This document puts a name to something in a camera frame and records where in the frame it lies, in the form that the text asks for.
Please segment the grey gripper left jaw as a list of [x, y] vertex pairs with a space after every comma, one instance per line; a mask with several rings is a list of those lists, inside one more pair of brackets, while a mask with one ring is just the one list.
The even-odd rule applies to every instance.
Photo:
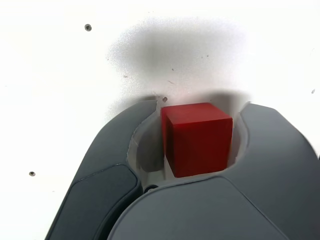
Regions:
[[140, 140], [159, 118], [156, 100], [138, 102], [96, 135], [48, 230], [48, 240], [105, 240], [144, 190]]

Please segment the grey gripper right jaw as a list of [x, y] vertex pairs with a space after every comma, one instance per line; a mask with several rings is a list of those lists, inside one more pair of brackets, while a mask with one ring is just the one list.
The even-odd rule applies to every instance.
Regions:
[[247, 104], [240, 156], [205, 178], [159, 187], [133, 202], [111, 240], [317, 240], [320, 161], [273, 108]]

